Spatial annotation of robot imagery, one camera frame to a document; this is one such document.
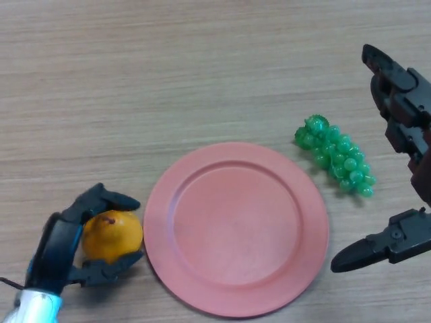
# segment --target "wood grain surface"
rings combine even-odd
[[[0,275],[22,282],[47,217],[91,185],[144,208],[166,168],[210,143],[264,145],[311,172],[292,139],[321,113],[366,152],[376,194],[355,203],[325,173],[311,175],[331,222],[327,261],[295,302],[255,322],[429,322],[431,254],[338,275],[329,263],[424,205],[407,157],[384,136],[360,55],[370,43],[431,78],[430,9],[429,0],[0,0]],[[1,315],[14,294],[0,286]],[[175,300],[146,261],[115,287],[63,296],[60,322],[218,321]]]

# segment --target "green grapes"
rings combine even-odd
[[[311,151],[316,165],[328,171],[343,192],[357,192],[363,197],[374,195],[372,186],[376,178],[365,162],[364,152],[324,116],[315,114],[307,118],[305,126],[295,132],[295,143]]]

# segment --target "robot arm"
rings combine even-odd
[[[385,135],[397,153],[410,157],[411,185],[431,206],[431,84],[369,44],[362,49],[362,62],[374,73],[371,94],[387,122]],[[354,271],[385,259],[395,264],[429,250],[431,214],[425,208],[411,209],[391,217],[379,234],[344,248],[332,260],[331,270]]]
[[[134,211],[139,207],[135,199],[108,191],[99,183],[77,197],[68,209],[52,214],[28,267],[24,286],[2,279],[20,289],[15,308],[3,322],[56,322],[61,293],[67,285],[79,283],[85,287],[116,281],[118,274],[142,258],[142,251],[127,254],[114,264],[103,260],[86,261],[82,268],[74,267],[73,259],[84,225],[91,218],[105,211]]]

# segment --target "silver robot wrist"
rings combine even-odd
[[[3,323],[57,323],[61,297],[35,289],[24,289],[15,298],[15,308]]]

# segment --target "grape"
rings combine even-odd
[[[340,189],[341,189],[342,191],[344,191],[344,192],[350,192],[350,191],[352,191],[352,190],[353,190],[354,185],[353,185],[353,183],[352,183],[352,182],[350,182],[349,180],[342,180],[342,181],[339,183],[339,187],[340,187]]]
[[[334,166],[334,174],[337,178],[345,178],[347,176],[347,171],[342,165]]]
[[[371,166],[367,163],[362,162],[358,165],[358,170],[364,175],[367,175],[371,171]]]
[[[342,164],[345,161],[345,155],[343,155],[342,153],[334,153],[332,160],[334,164]]]
[[[361,183],[358,187],[358,192],[363,197],[372,197],[374,195],[372,187],[367,183]]]
[[[364,175],[360,171],[354,170],[350,173],[349,178],[352,182],[359,183],[364,179]]]
[[[317,155],[314,160],[316,164],[323,169],[327,169],[331,165],[331,160],[325,155]]]
[[[355,151],[350,155],[354,160],[356,160],[358,163],[362,163],[365,159],[365,154],[361,151]]]
[[[337,149],[340,153],[347,153],[350,149],[350,142],[348,141],[339,141],[337,144]]]
[[[358,163],[353,158],[347,158],[344,162],[344,168],[349,172],[355,170],[357,165]]]

